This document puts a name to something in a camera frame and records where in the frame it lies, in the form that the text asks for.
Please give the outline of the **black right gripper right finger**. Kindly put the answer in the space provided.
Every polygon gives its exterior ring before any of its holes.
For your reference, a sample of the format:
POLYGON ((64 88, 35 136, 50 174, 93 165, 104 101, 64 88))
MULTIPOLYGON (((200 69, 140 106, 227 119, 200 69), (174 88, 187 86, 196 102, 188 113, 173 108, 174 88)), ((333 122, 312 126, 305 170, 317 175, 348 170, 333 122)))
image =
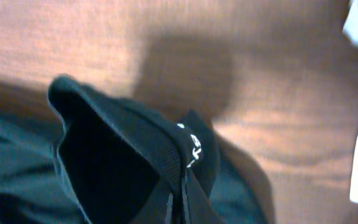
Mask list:
POLYGON ((184 224, 224 224, 191 170, 181 180, 182 216, 184 224))

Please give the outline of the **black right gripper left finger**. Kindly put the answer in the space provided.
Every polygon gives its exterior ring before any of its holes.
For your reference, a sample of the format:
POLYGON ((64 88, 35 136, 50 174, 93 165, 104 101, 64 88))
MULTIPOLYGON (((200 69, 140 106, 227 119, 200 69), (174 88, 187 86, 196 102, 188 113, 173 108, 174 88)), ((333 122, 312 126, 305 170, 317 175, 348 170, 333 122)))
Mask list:
POLYGON ((173 194, 160 179, 131 224, 172 224, 173 194))

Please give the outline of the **black polo shirt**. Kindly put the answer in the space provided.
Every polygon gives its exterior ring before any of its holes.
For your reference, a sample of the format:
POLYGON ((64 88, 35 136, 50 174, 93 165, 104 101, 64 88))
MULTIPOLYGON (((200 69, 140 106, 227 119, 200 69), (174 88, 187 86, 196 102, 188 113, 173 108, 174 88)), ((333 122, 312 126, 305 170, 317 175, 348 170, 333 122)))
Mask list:
POLYGON ((68 77, 48 105, 61 126, 0 110, 0 223, 131 223, 160 179, 183 223, 187 169, 224 223, 265 223, 253 192, 195 111, 170 121, 68 77))

